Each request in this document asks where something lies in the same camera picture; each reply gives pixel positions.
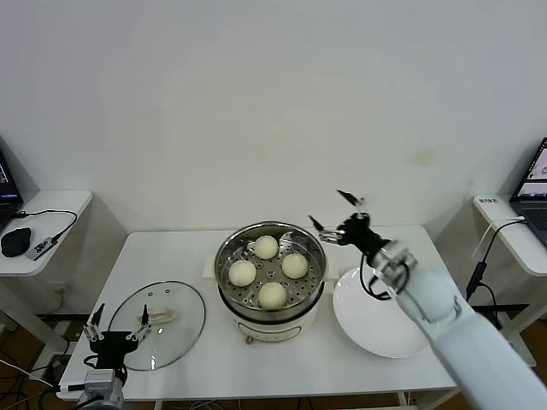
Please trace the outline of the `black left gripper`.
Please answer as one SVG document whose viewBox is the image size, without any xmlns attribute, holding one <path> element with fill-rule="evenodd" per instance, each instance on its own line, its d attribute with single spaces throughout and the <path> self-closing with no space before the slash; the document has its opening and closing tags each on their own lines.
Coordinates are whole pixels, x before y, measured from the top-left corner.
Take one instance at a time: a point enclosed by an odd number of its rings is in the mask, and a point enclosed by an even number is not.
<svg viewBox="0 0 547 410">
<path fill-rule="evenodd" d="M 136 350 L 151 331 L 148 307 L 144 304 L 140 327 L 134 331 L 104 331 L 99 329 L 105 304 L 102 303 L 84 326 L 84 333 L 90 342 L 91 351 L 97 356 L 96 369 L 121 370 L 127 354 Z"/>
</svg>

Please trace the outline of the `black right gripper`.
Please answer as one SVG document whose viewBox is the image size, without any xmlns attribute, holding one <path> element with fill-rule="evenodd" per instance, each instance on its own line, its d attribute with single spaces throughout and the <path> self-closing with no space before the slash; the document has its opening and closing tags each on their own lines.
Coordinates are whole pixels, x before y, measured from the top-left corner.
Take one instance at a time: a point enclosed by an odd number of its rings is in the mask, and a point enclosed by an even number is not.
<svg viewBox="0 0 547 410">
<path fill-rule="evenodd" d="M 365 256 L 375 256 L 384 246 L 385 239 L 370 228 L 370 216 L 366 210 L 364 197 L 337 190 L 353 208 L 354 212 L 337 229 L 327 229 L 313 216 L 309 216 L 319 238 L 325 243 L 339 243 L 340 245 L 354 245 Z"/>
</svg>

